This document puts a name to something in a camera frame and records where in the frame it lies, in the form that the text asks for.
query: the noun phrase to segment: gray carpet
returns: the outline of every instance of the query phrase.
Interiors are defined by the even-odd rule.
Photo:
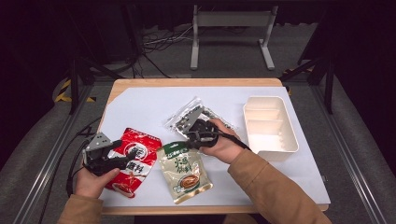
[[[258,47],[260,30],[247,29],[236,35],[223,30],[207,30],[200,37],[200,60],[196,71],[190,70],[191,42],[184,40],[163,51],[148,54],[149,58],[165,74],[181,77],[279,77],[288,68],[296,66],[315,25],[275,27],[270,39],[269,50],[276,70],[268,71]],[[136,69],[143,77],[161,77],[156,68],[145,58],[139,59]],[[319,171],[326,176],[325,186],[332,204],[325,214],[333,223],[374,223],[367,212],[367,204],[361,199],[355,182],[351,178],[339,145],[328,123],[327,114],[321,109],[321,101],[315,97],[315,87],[304,82],[301,74],[285,82],[290,86],[290,99],[304,130],[305,137],[314,154]],[[89,95],[96,102],[83,104],[78,117],[70,129],[65,142],[90,121],[99,118],[105,104],[112,81],[98,78]],[[323,84],[318,89],[323,92]],[[337,79],[334,83],[333,115],[347,142],[353,158],[361,169],[378,207],[388,223],[396,223],[396,180],[375,141],[362,122],[358,111],[349,101]],[[20,211],[35,178],[45,163],[50,151],[67,122],[70,103],[58,102],[32,130],[26,134],[0,173],[0,223],[12,223]],[[96,131],[98,122],[92,125]],[[71,160],[84,136],[78,137],[66,150],[54,179],[49,203],[43,223],[55,223],[67,200],[64,190],[65,180]],[[40,217],[48,185],[33,205],[33,213],[28,223],[37,223]],[[134,223],[133,217],[104,216],[103,223]]]

